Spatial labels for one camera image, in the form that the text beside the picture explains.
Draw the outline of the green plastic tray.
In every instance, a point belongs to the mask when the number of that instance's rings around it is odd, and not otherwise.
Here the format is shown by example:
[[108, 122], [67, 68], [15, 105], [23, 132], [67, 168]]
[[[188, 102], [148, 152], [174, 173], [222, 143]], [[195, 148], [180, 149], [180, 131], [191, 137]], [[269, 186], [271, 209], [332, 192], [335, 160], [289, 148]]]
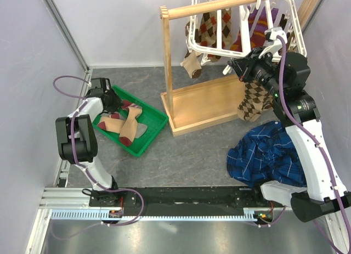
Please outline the green plastic tray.
[[104, 136], [109, 138], [111, 141], [115, 142], [121, 146], [125, 151], [129, 152], [135, 157], [141, 157], [145, 150], [150, 146], [154, 139], [163, 130], [165, 125], [168, 123], [168, 116], [143, 100], [137, 98], [136, 96], [130, 94], [124, 89], [113, 85], [112, 89], [122, 100], [128, 100], [142, 107], [142, 114], [137, 118], [138, 123], [147, 125], [146, 132], [140, 137], [133, 141], [131, 146], [124, 146], [120, 140], [120, 135], [117, 133], [107, 132], [98, 127], [101, 115], [98, 115], [92, 122], [93, 127]]

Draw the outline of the white plastic clip hanger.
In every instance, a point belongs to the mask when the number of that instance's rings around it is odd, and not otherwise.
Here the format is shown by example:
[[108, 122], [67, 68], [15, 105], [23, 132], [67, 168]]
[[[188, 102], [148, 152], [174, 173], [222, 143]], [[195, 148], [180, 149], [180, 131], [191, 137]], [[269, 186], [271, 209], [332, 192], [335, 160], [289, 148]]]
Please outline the white plastic clip hanger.
[[255, 47], [268, 46], [270, 29], [283, 30], [288, 50], [307, 54], [295, 1], [260, 0], [192, 15], [185, 26], [187, 53], [181, 66], [190, 78], [198, 78], [208, 63], [243, 58]]

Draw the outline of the beige sock maroon purple stripes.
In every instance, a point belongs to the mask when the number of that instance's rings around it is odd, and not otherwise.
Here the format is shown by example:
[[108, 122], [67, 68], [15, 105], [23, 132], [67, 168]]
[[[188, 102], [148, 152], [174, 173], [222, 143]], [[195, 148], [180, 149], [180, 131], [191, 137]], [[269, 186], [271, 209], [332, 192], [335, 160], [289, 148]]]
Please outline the beige sock maroon purple stripes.
[[122, 110], [128, 112], [129, 114], [130, 114], [130, 113], [131, 113], [131, 114], [134, 114], [134, 115], [136, 115], [136, 116], [141, 115], [141, 114], [142, 114], [142, 111], [143, 111], [143, 109], [142, 109], [141, 106], [139, 106], [139, 105], [137, 105], [137, 104], [135, 104], [135, 103], [133, 103], [133, 102], [131, 102], [131, 101], [128, 101], [128, 100], [126, 100], [126, 99], [124, 99], [124, 100], [122, 101], [122, 105], [121, 105], [120, 109], [122, 109]]

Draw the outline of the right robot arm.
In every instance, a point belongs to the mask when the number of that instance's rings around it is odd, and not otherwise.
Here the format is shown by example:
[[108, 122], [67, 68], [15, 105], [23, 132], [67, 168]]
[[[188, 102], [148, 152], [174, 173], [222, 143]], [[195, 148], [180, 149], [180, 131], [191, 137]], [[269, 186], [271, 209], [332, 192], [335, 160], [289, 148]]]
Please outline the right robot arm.
[[350, 192], [330, 159], [316, 102], [304, 90], [310, 75], [307, 58], [284, 50], [276, 64], [265, 48], [255, 48], [228, 65], [240, 81], [258, 82], [273, 97], [274, 114], [292, 140], [307, 182], [299, 188], [270, 180], [251, 192], [252, 202], [259, 207], [278, 202], [292, 208], [302, 222], [344, 212], [350, 207]]

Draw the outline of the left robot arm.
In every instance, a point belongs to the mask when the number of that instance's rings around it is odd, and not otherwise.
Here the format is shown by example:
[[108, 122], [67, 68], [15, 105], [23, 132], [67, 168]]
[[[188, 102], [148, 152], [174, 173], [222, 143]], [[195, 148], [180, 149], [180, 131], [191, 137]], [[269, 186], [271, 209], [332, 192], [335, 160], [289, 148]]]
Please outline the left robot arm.
[[79, 168], [90, 181], [93, 190], [103, 191], [101, 200], [108, 206], [116, 206], [120, 192], [114, 177], [109, 174], [98, 158], [98, 142], [93, 128], [95, 118], [103, 113], [111, 114], [121, 108], [123, 101], [113, 90], [108, 78], [93, 78], [89, 82], [81, 79], [89, 87], [84, 96], [63, 92], [54, 79], [53, 86], [61, 94], [81, 100], [71, 114], [55, 121], [58, 152], [61, 159]]

